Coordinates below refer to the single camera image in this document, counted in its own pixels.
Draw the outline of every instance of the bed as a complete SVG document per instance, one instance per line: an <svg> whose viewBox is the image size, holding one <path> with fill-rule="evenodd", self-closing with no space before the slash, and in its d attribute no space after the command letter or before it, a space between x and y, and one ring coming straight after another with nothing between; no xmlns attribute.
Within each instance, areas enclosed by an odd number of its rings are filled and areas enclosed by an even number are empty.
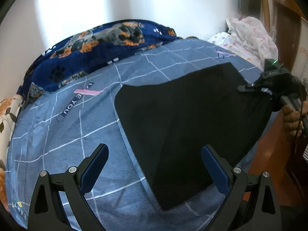
<svg viewBox="0 0 308 231"><path fill-rule="evenodd" d="M38 174L61 173L78 165L99 143L109 146L109 160L91 193L89 206L107 230L202 230L215 215L224 196L211 185L205 191L162 211L136 166L130 144L114 107L123 84L161 84L196 70L226 62L248 82L261 70L237 55L198 39L178 39L103 67L59 90L44 93L21 110L8 149L6 189L13 218L27 227L27 214ZM69 106L80 90L88 94ZM63 117L63 111L69 108ZM273 113L264 132L274 120ZM257 144L238 164L248 171ZM65 194L61 195L72 227L79 229Z"/></svg>

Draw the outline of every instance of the black garment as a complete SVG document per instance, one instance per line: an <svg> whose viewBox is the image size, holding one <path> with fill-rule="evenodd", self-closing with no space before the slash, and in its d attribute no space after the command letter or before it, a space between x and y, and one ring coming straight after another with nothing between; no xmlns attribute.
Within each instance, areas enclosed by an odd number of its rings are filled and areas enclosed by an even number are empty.
<svg viewBox="0 0 308 231"><path fill-rule="evenodd" d="M121 124L163 210L212 183L201 160L204 145L235 166L262 134L270 95L239 93L241 84L226 63L160 85L124 85L116 95Z"/></svg>

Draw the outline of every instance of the wooden floor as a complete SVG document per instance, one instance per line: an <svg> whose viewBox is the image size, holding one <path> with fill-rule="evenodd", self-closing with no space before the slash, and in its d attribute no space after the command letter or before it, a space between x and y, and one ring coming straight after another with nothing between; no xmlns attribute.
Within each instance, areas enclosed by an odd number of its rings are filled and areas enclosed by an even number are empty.
<svg viewBox="0 0 308 231"><path fill-rule="evenodd" d="M280 205L299 206L302 198L295 185L284 171L290 156L290 143L282 131L282 113L280 112L269 132L259 141L257 153L251 167L250 174L261 174L262 171L270 173L274 182Z"/></svg>

